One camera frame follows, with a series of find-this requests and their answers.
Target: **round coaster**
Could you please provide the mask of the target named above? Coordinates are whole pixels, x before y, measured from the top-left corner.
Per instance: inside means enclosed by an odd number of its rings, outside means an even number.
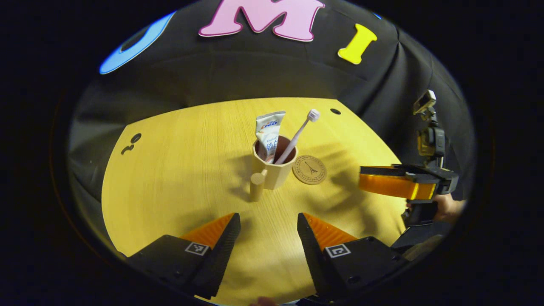
[[[308,185],[317,185],[327,177],[323,162],[310,155],[302,155],[296,159],[293,173],[297,179]]]

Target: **foam letter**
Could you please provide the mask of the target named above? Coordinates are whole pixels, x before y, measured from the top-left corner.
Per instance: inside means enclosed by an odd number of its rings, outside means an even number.
[[[338,50],[338,56],[350,63],[359,65],[363,52],[371,42],[378,40],[378,37],[371,30],[358,23],[355,24],[355,28],[357,29],[357,33],[346,48]]]
[[[201,36],[222,36],[240,32],[243,26],[236,22],[242,12],[255,33],[264,31],[274,20],[286,14],[281,25],[274,27],[274,34],[293,40],[312,41],[313,20],[325,5],[317,0],[223,0],[212,21],[200,29]]]
[[[113,53],[102,63],[100,66],[100,74],[108,74],[115,69],[125,65],[131,59],[138,56],[142,53],[143,50],[151,46],[152,43],[159,38],[159,36],[164,32],[166,25],[172,18],[175,12],[162,17],[161,19],[155,21],[149,26],[149,29],[145,32],[144,36],[133,46],[127,50],[121,51],[121,46],[117,48]]]

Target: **eiffel tower logo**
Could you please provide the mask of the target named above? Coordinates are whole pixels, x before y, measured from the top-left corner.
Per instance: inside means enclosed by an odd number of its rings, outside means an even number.
[[[312,167],[310,167],[310,165],[307,163],[307,162],[304,162],[305,164],[308,165],[308,168],[310,169],[310,172],[311,174],[313,175],[314,173],[318,172],[317,170],[313,169]]]

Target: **black cloth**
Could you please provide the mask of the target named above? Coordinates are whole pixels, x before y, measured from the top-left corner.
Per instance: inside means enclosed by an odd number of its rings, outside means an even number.
[[[431,89],[447,137],[444,167],[460,175],[454,199],[468,197],[476,163],[470,110],[455,80],[425,47],[368,10],[328,0],[322,0],[326,7],[316,15],[312,42],[273,34],[271,29],[282,18],[254,33],[243,14],[237,19],[244,26],[240,33],[199,36],[219,2],[200,1],[176,11],[151,46],[109,74],[99,75],[97,68],[96,78],[82,93],[73,114],[68,162],[75,178],[72,188],[85,195],[80,199],[88,199],[79,201],[80,210],[102,235],[107,236],[101,215],[102,182],[123,128],[165,112],[237,99],[338,99],[402,163],[422,163],[416,130],[426,123],[411,110],[417,98]],[[355,23],[378,37],[359,65],[337,55],[355,35]]]
[[[444,221],[409,227],[391,245],[391,248],[399,253],[404,253],[411,247],[423,243],[434,236],[447,236],[451,229],[452,225]]]

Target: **white toothbrush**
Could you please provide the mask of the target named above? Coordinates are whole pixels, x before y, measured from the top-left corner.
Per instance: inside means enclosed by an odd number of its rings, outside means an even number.
[[[277,161],[274,164],[283,164],[289,153],[293,150],[293,148],[296,146],[297,141],[299,140],[300,134],[302,133],[302,130],[308,123],[308,121],[316,122],[317,119],[319,119],[319,112],[317,109],[312,108],[312,110],[308,113],[308,117],[306,118],[306,121],[304,121],[304,124],[300,127],[299,131],[293,136],[293,139],[291,139],[291,142],[289,145],[287,145],[287,148],[285,151],[283,151],[283,154],[280,156],[280,158],[277,159]]]

